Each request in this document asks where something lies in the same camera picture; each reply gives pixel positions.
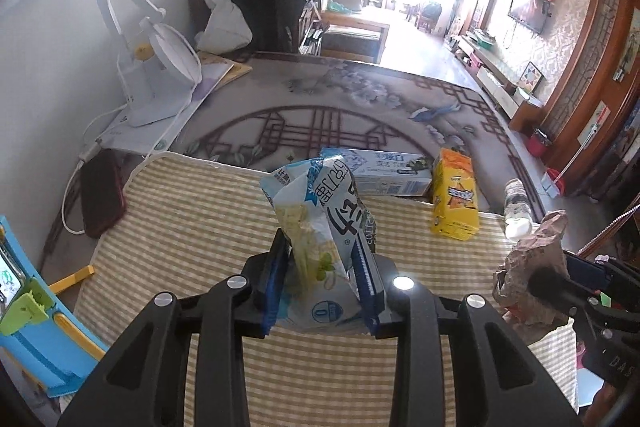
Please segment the brown paper wrapper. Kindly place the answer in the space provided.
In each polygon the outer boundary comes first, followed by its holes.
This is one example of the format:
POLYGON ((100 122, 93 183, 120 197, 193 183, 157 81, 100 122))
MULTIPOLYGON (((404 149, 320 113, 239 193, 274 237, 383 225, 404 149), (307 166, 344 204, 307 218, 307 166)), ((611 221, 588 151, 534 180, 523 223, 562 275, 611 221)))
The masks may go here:
POLYGON ((568 322, 567 315, 540 300, 533 289, 545 288, 559 277, 567 279, 562 238, 568 225, 564 210, 548 212, 539 227, 518 240, 494 274, 492 298, 527 346, 568 322))

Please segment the clear plastic water bottle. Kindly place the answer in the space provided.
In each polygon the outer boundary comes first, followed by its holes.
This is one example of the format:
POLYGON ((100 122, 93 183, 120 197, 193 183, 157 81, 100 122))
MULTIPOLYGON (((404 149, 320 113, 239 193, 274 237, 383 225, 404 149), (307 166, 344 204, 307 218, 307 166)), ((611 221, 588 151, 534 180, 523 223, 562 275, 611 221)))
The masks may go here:
POLYGON ((523 182, 510 180, 504 187, 504 235, 517 242, 533 228, 533 213, 523 182))

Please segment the blue white chip bag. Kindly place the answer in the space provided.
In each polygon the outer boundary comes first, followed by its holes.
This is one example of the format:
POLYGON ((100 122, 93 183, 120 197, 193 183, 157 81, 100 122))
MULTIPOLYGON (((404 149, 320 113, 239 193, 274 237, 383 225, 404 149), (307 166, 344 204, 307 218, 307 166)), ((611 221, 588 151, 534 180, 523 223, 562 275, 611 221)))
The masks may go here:
POLYGON ((370 212, 341 155, 288 164, 260 180, 292 247, 278 323, 295 332, 352 335, 366 331, 352 248, 368 251, 370 212))

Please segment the yellow orange snack box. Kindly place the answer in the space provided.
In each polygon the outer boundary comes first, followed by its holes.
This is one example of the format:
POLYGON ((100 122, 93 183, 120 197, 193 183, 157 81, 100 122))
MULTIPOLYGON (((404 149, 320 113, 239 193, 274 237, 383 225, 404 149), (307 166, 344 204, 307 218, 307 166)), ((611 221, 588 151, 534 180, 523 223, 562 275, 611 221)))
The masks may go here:
POLYGON ((436 234, 467 241, 480 229, 472 160, 442 148, 433 173, 433 222, 436 234))

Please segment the dark red phone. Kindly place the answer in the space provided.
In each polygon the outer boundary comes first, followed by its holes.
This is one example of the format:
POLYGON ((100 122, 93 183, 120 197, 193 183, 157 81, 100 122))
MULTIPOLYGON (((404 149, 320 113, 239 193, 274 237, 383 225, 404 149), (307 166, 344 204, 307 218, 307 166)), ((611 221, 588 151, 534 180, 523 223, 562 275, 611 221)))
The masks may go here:
POLYGON ((114 150, 101 150, 80 168, 80 200, 84 230, 92 239, 124 217, 126 199, 114 150))

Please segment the long blue white box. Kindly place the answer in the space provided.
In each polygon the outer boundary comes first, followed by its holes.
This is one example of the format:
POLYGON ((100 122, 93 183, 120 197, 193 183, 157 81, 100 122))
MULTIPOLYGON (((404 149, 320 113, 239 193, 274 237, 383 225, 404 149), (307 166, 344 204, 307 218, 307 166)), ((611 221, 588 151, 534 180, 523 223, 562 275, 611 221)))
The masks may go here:
POLYGON ((325 146, 320 156, 341 156, 360 195, 421 197, 432 183, 433 161, 420 154, 325 146))

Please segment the low white tv cabinet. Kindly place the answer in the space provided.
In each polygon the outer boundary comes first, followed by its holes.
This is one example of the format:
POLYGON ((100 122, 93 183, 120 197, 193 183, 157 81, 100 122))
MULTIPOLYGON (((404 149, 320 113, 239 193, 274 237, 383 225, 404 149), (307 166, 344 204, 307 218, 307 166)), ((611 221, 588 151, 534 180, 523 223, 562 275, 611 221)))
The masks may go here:
POLYGON ((508 127, 531 135, 541 122, 542 103, 518 85, 517 75, 489 50, 465 36, 457 36, 452 50, 508 120, 508 127))

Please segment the grey patterned table mat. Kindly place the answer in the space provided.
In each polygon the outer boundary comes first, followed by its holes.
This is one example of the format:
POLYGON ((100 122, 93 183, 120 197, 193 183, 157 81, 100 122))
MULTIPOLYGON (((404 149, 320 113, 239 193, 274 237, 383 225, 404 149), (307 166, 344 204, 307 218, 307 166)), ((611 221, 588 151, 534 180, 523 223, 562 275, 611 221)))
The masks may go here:
POLYGON ((513 140, 477 91, 338 58, 256 52, 238 59, 248 71, 206 98, 172 150, 272 171, 325 147, 413 153, 430 169, 449 148, 471 158, 483 210, 502 212, 506 182, 518 178, 534 218, 544 215, 513 140))

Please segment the white desk lamp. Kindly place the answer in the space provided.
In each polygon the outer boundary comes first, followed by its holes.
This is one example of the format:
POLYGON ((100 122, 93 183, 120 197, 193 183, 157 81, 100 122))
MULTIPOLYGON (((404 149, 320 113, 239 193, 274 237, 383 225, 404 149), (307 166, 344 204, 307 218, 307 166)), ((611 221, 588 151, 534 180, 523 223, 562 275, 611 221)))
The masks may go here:
POLYGON ((142 13, 137 37, 128 38, 111 0, 96 0, 116 49, 117 75, 127 120, 139 128, 176 117, 192 102, 203 80, 198 54, 180 32, 165 23, 166 11, 151 0, 129 0, 142 13))

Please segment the wooden coffee table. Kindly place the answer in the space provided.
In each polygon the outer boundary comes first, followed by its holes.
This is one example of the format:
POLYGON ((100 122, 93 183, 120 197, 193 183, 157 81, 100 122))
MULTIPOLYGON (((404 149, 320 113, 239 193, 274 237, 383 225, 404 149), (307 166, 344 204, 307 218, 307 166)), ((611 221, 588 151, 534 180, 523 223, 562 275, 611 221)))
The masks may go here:
POLYGON ((367 20, 358 14, 323 12, 326 31, 322 36, 321 55, 370 64, 380 64, 390 25, 367 20))

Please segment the white plastic bag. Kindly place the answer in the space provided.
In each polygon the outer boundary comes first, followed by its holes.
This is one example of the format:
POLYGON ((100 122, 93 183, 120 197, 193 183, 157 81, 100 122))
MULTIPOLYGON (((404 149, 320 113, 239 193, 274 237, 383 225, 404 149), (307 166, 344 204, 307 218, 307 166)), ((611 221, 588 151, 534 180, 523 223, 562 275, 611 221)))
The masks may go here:
POLYGON ((248 46, 253 33, 240 8, 232 0, 204 0, 210 9, 205 29, 196 37, 199 51, 221 55, 248 46))

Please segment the black clothes pile on chair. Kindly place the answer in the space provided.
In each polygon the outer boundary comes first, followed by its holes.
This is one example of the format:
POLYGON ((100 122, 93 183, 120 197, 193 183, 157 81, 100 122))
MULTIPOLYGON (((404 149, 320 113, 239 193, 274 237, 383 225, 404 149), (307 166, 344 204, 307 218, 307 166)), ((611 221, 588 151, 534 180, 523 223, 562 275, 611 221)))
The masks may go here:
POLYGON ((252 51, 295 53, 299 19, 306 0, 231 0, 252 32, 252 51))

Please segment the wall mounted television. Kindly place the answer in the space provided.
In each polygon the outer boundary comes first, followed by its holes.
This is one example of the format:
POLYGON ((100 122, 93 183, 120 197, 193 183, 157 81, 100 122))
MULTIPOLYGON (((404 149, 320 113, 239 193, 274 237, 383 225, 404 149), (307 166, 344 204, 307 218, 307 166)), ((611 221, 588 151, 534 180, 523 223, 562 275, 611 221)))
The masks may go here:
POLYGON ((550 13, 548 0, 511 0, 508 17, 518 24, 541 35, 550 13))

